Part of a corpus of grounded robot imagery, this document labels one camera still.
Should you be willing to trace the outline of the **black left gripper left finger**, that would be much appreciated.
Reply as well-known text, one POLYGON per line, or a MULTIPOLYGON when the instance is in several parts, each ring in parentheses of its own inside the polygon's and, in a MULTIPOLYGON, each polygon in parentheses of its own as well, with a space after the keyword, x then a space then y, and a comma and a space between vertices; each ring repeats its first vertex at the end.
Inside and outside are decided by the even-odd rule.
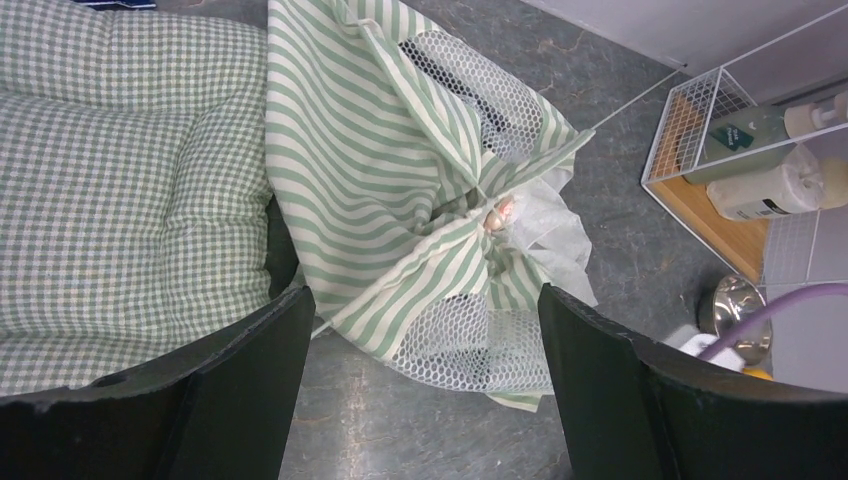
POLYGON ((1 401, 5 479, 274 479, 315 305, 302 287, 79 389, 1 401))

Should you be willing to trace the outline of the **green striped pet tent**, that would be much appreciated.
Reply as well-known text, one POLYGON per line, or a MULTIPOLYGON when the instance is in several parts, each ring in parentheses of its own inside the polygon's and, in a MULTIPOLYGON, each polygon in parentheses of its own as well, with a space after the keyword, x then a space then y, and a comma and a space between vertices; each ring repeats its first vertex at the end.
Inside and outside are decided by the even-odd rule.
POLYGON ((542 287, 595 303, 560 195, 593 131, 402 2, 272 1, 266 132, 326 326, 412 380, 535 411, 542 287))

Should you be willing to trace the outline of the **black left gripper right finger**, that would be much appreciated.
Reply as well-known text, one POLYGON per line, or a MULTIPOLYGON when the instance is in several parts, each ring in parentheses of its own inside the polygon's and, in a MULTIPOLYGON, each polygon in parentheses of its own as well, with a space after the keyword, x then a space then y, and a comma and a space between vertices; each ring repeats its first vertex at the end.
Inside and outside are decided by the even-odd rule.
POLYGON ((847 398, 701 361, 542 288, 541 335, 579 479, 843 479, 847 398))

